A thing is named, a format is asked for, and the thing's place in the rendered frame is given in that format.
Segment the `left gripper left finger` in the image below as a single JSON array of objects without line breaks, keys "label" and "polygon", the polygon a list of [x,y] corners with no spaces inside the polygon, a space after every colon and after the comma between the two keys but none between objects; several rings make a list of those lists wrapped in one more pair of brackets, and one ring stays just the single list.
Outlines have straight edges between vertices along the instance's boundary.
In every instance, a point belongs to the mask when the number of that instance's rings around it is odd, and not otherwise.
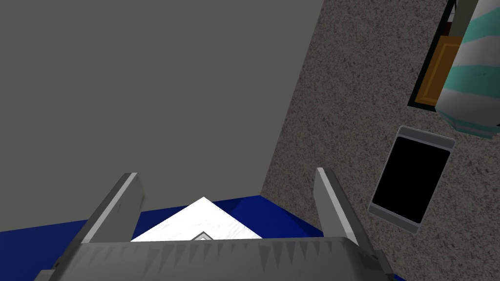
[{"label": "left gripper left finger", "polygon": [[87,221],[81,243],[130,242],[144,203],[139,174],[123,174]]}]

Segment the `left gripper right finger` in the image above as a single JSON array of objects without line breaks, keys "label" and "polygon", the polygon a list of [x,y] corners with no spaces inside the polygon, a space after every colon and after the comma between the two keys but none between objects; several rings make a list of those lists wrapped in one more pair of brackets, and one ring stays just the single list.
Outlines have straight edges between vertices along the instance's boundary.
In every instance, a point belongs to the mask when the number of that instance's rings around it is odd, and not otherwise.
[{"label": "left gripper right finger", "polygon": [[358,246],[365,243],[362,225],[332,169],[316,169],[313,197],[324,237],[345,237]]}]

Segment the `blue flat surface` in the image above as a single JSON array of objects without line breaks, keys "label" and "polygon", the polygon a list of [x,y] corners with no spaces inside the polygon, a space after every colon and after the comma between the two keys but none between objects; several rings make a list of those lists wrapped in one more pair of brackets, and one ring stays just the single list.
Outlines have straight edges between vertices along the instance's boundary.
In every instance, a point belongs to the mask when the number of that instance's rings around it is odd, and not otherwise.
[{"label": "blue flat surface", "polygon": [[[321,237],[316,227],[262,196],[216,201],[215,205],[265,239]],[[85,220],[0,232],[0,281],[34,281],[50,269]]]}]

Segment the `grey-framed black phone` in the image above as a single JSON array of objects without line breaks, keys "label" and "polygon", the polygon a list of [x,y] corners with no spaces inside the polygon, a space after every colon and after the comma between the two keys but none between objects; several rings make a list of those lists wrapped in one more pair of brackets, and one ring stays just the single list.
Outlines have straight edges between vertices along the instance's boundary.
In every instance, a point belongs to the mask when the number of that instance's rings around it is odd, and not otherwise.
[{"label": "grey-framed black phone", "polygon": [[453,138],[400,126],[368,212],[418,233],[455,146]]}]

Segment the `white diamond-shaped slab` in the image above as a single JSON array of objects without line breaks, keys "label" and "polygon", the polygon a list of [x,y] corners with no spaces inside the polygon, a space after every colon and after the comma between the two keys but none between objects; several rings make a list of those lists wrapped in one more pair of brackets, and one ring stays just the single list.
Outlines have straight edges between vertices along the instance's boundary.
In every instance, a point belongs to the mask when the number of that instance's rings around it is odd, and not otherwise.
[{"label": "white diamond-shaped slab", "polygon": [[202,197],[132,241],[237,240],[261,238]]}]

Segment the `teal and white striped cylinder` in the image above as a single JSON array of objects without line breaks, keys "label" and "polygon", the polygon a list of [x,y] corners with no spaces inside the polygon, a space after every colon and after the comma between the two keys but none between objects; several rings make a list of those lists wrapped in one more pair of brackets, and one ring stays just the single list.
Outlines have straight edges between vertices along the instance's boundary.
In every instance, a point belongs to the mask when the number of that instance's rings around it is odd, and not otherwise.
[{"label": "teal and white striped cylinder", "polygon": [[478,0],[436,112],[456,131],[500,134],[500,0]]}]

